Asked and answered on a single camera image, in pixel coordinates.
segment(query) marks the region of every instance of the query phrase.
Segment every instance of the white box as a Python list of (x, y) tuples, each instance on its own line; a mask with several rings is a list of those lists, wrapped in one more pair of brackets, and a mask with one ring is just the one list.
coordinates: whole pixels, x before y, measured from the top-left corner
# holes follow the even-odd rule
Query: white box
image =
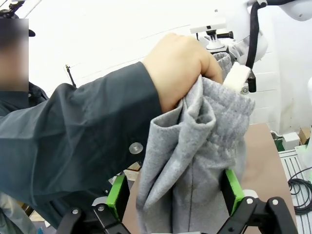
[(300, 138), (297, 133), (288, 133), (283, 135), (283, 147), (285, 150), (293, 150), (299, 146)]

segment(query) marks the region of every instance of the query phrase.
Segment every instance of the shirt button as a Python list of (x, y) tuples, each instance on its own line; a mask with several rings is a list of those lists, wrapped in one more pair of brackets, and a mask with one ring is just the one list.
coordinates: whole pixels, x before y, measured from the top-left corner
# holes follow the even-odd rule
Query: shirt button
[(132, 143), (129, 147), (129, 151), (133, 155), (137, 155), (143, 151), (143, 145), (138, 142)]

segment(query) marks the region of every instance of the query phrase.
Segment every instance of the human hand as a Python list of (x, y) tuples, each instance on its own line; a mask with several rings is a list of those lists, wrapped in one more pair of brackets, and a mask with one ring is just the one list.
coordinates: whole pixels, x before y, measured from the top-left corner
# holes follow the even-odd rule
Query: human hand
[(222, 83), (218, 62), (191, 36), (166, 35), (143, 64), (157, 89), (164, 113), (174, 109), (200, 74)]

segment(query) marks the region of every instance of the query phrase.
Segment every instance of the cap brim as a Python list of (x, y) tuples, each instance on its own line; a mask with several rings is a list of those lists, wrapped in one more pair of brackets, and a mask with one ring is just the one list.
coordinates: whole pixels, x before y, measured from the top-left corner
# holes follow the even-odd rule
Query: cap brim
[(34, 37), (35, 35), (36, 35), (35, 32), (33, 30), (29, 29), (29, 36)]

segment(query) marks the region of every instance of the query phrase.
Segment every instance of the cardboard box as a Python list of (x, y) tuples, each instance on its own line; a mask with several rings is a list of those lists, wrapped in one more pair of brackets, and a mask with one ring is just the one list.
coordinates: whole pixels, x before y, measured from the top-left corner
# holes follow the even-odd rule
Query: cardboard box
[(307, 140), (310, 138), (311, 129), (310, 128), (300, 128), (300, 132), (298, 134), (300, 141), (303, 145), (307, 143)]

